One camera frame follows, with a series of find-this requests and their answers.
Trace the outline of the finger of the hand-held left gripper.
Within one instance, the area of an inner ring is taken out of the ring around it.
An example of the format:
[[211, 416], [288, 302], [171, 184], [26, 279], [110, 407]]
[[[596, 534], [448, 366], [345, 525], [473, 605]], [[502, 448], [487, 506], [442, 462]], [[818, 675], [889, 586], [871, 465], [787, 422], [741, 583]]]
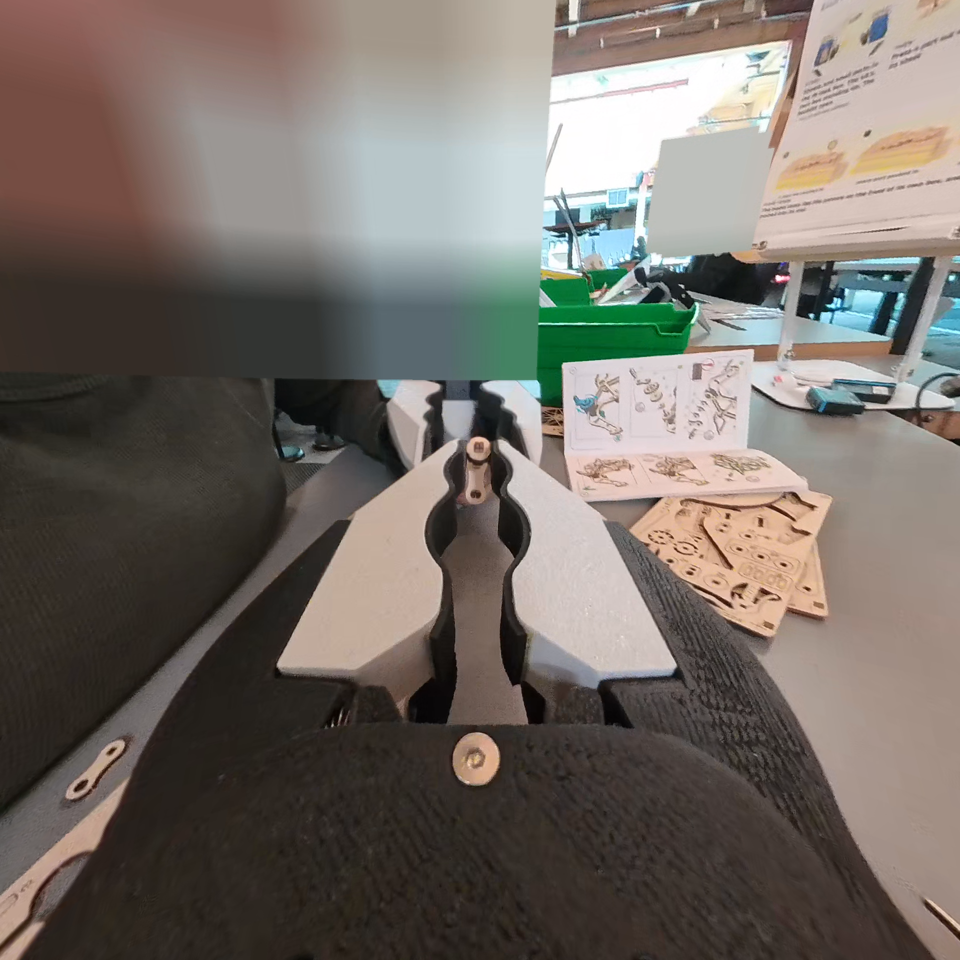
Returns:
[[478, 434], [505, 440], [530, 461], [543, 456], [542, 405], [525, 381], [478, 384]]
[[390, 440], [405, 472], [412, 472], [445, 442], [444, 385], [397, 381], [387, 402]]

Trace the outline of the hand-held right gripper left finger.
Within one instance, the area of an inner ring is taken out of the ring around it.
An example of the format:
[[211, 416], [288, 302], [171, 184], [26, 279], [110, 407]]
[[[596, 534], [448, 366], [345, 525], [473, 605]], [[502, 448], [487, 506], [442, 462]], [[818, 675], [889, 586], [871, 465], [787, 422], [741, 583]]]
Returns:
[[459, 442], [357, 510], [277, 661], [279, 674], [386, 689], [411, 719], [448, 719], [457, 686], [450, 572]]

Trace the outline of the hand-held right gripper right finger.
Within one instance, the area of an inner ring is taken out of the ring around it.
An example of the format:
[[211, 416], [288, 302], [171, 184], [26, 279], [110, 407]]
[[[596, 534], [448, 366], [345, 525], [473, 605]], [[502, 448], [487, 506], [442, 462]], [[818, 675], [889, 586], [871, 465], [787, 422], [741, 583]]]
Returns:
[[509, 441], [491, 461], [510, 553], [500, 656], [526, 720], [548, 722], [573, 698], [603, 722], [610, 684], [674, 679], [675, 656], [602, 515]]

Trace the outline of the small wooden link part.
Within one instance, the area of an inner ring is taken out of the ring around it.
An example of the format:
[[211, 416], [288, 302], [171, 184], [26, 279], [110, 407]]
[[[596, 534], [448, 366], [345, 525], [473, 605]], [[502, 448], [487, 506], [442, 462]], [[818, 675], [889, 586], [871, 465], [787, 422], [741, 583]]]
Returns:
[[462, 504], [477, 506], [483, 504], [493, 492], [491, 480], [491, 442], [482, 436], [470, 438], [464, 448], [464, 483], [461, 494]]

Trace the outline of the person's left forearm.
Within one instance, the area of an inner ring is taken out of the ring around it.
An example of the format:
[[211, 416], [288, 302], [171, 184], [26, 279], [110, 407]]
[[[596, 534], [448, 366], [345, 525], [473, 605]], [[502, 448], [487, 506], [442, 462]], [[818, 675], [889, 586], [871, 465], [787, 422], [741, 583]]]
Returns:
[[3, 809], [262, 558], [273, 414], [259, 378], [2, 373]]

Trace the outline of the loose wooden link piece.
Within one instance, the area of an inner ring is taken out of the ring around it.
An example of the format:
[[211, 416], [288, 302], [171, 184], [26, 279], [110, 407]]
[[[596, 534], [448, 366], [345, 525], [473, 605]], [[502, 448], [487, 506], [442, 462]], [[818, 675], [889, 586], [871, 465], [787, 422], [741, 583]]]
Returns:
[[96, 789], [104, 776], [126, 753], [129, 740], [126, 737], [106, 743], [93, 761], [68, 785], [64, 792], [67, 803], [78, 803]]

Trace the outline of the large wooden parts sheet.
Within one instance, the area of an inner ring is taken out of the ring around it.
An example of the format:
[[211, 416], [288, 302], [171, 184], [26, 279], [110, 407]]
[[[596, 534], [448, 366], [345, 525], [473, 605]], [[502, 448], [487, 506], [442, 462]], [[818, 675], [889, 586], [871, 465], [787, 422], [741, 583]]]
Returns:
[[771, 640], [832, 505], [811, 490], [664, 498], [630, 534], [728, 622]]

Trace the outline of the small wooden parts sheet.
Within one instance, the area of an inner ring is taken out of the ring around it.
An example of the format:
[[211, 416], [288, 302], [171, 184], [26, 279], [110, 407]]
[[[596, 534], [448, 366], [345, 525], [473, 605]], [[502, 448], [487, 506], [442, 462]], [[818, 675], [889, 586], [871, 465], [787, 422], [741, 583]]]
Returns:
[[786, 610], [790, 614], [817, 620], [824, 620], [830, 615], [821, 559], [816, 544], [811, 546]]

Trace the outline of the green plastic bin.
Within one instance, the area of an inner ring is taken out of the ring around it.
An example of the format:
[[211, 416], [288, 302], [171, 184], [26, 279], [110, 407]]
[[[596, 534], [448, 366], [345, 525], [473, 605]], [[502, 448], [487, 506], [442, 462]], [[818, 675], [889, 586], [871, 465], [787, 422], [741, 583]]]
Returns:
[[566, 363], [681, 354], [699, 320], [699, 305], [664, 299], [657, 302], [611, 301], [594, 294], [610, 292], [630, 277], [624, 269], [589, 270], [560, 275], [543, 271], [540, 291], [551, 305], [538, 312], [536, 375], [558, 378]]

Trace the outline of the paper instruction booklet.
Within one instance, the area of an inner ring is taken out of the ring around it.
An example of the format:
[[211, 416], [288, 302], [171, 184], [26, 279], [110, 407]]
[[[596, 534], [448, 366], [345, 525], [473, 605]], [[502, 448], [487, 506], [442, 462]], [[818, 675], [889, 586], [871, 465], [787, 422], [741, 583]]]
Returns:
[[565, 363], [563, 457], [587, 502], [801, 493], [750, 449], [750, 349]]

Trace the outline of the grey background table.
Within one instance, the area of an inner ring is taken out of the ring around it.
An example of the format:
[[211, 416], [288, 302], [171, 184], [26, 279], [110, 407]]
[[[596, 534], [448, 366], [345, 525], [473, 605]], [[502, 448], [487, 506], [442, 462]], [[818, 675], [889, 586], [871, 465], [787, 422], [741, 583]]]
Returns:
[[[754, 359], [777, 359], [785, 316], [780, 309], [698, 294], [698, 316], [689, 335], [688, 354], [752, 350]], [[788, 322], [797, 360], [849, 360], [885, 357], [890, 338], [809, 318]]]

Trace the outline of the blue and black device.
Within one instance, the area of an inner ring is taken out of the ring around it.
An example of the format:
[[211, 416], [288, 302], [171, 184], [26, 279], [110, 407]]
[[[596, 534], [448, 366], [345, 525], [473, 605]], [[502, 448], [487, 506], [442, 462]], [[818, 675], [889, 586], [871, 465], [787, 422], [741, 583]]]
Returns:
[[856, 416], [870, 405], [885, 406], [894, 399], [896, 385], [872, 379], [834, 378], [825, 385], [810, 386], [807, 407], [822, 416]]

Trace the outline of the printed instruction sign board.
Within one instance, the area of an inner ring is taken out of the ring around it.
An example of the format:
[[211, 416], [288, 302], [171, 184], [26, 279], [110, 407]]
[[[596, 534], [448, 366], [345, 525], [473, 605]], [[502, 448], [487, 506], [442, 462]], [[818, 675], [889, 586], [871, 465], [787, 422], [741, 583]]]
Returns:
[[958, 236], [959, 3], [814, 2], [753, 249], [957, 257]]

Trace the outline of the emptied wooden sheet frame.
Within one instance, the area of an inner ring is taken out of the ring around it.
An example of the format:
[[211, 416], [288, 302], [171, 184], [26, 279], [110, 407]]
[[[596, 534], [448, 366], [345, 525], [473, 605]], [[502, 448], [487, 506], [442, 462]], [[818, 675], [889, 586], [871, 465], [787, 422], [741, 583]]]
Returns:
[[49, 915], [99, 847], [128, 783], [128, 778], [121, 781], [3, 892], [2, 959], [21, 958], [40, 934]]

